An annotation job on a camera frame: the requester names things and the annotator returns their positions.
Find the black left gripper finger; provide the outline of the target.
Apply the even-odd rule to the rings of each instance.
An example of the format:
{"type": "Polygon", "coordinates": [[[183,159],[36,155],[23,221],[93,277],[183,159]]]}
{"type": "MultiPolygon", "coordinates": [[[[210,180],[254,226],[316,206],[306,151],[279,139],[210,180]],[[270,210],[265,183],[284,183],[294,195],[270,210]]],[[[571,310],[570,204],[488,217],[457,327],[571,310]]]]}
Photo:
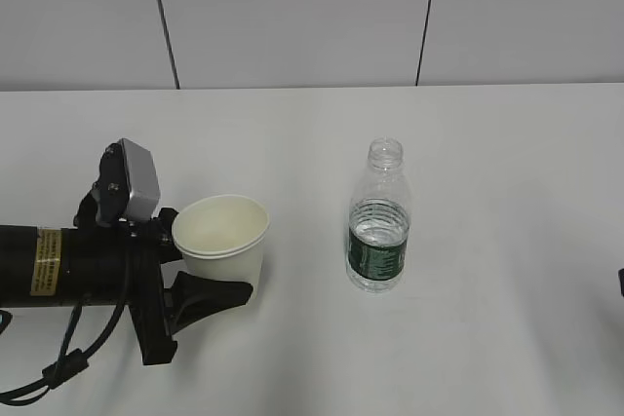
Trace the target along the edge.
{"type": "Polygon", "coordinates": [[[179,272],[164,290],[165,319],[177,334],[197,321],[246,305],[254,287],[246,282],[220,281],[179,272]]]}
{"type": "Polygon", "coordinates": [[[173,239],[173,224],[178,216],[178,211],[174,208],[161,208],[158,213],[158,222],[163,241],[173,239]]]}

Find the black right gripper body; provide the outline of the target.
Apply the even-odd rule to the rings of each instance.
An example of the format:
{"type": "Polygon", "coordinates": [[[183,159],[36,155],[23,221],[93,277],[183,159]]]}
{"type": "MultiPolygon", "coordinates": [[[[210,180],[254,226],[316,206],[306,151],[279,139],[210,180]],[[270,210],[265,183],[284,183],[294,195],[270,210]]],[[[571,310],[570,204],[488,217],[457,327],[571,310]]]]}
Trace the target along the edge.
{"type": "Polygon", "coordinates": [[[619,280],[620,294],[622,297],[624,297],[624,269],[623,268],[618,271],[618,280],[619,280]]]}

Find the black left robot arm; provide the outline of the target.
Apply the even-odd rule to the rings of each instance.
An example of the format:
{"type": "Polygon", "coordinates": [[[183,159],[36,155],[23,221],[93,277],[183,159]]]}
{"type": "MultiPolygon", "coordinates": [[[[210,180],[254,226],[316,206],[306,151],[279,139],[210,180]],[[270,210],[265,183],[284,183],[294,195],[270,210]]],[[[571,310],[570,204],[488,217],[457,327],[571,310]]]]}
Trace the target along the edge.
{"type": "Polygon", "coordinates": [[[248,281],[176,275],[165,286],[162,265],[181,259],[173,242],[177,213],[163,208],[147,221],[88,222],[73,228],[1,228],[1,304],[5,308],[113,305],[129,311],[142,362],[166,364],[177,332],[243,306],[248,281]]]}

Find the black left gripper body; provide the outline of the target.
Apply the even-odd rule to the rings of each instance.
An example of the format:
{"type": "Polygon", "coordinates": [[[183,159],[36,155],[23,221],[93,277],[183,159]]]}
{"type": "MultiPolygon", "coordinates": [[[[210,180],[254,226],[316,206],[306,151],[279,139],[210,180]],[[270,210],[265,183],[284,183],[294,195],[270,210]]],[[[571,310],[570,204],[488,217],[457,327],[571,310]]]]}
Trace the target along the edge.
{"type": "Polygon", "coordinates": [[[164,283],[161,265],[179,259],[173,240],[163,241],[158,215],[143,222],[119,219],[103,226],[97,223],[98,196],[90,193],[80,203],[74,217],[74,226],[102,243],[96,253],[96,263],[106,271],[113,261],[120,262],[123,277],[115,287],[115,307],[103,332],[84,351],[90,358],[108,340],[122,312],[128,308],[145,365],[172,361],[177,342],[169,332],[165,319],[164,283]]]}

